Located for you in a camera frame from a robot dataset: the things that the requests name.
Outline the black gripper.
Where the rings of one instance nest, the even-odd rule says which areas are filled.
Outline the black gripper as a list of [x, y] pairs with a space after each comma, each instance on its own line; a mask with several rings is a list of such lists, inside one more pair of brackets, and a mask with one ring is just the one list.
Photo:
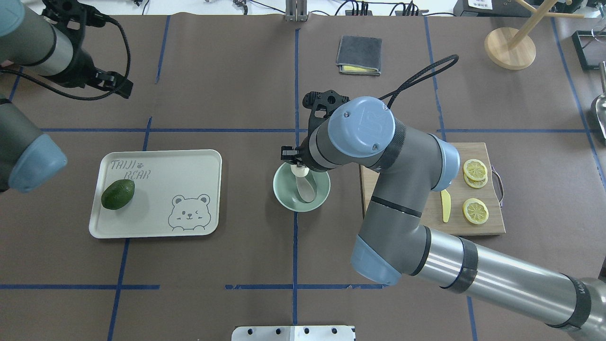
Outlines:
[[328, 164], [315, 145], [316, 138], [312, 134], [329, 120], [336, 109], [349, 101], [350, 97], [339, 95], [334, 90], [307, 93], [302, 105], [310, 110], [308, 135], [297, 147], [283, 145], [280, 160], [290, 165], [295, 164], [297, 168], [305, 168], [305, 164]]

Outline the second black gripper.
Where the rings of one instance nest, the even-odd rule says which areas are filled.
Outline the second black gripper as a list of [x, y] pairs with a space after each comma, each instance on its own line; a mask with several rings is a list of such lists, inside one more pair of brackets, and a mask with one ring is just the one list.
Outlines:
[[[104, 95], [97, 96], [97, 99], [105, 99], [112, 94], [129, 99], [134, 86], [128, 79], [132, 57], [123, 26], [95, 7], [77, 0], [44, 0], [43, 3], [43, 16], [55, 22], [54, 28], [63, 33], [73, 47], [73, 57], [67, 68], [47, 79], [62, 87], [90, 86], [104, 91]], [[125, 75], [97, 68], [92, 57], [82, 47], [86, 27], [103, 27], [108, 22], [117, 26], [123, 37], [127, 55]]]

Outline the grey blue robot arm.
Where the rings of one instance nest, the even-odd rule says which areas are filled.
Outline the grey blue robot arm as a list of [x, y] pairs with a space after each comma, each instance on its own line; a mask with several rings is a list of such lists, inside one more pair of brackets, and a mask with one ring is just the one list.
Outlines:
[[432, 281], [539, 320], [578, 341], [605, 339], [605, 282], [532, 265], [421, 224], [430, 192], [457, 176], [457, 149], [404, 125], [380, 99], [311, 91], [309, 134], [281, 148], [292, 165], [327, 172], [350, 163], [377, 172], [351, 265], [362, 276], [395, 285], [402, 276]]

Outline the second grey blue robot arm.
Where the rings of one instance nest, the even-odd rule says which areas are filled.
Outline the second grey blue robot arm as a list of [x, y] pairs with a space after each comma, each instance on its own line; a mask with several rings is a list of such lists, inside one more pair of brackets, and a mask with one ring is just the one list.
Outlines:
[[[131, 52], [123, 26], [113, 17], [77, 0], [44, 0], [36, 13], [20, 0], [1, 2], [2, 75], [39, 86], [65, 99], [93, 102], [112, 95], [128, 99]], [[88, 27], [115, 26], [126, 52], [123, 73], [97, 67], [84, 48]], [[54, 140], [13, 101], [1, 95], [1, 191], [28, 193], [67, 166]]]

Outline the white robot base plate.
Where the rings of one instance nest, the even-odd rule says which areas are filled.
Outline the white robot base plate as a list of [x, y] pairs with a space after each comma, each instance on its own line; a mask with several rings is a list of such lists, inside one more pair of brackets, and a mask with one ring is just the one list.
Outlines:
[[354, 326], [344, 324], [292, 326], [240, 326], [232, 341], [355, 341]]

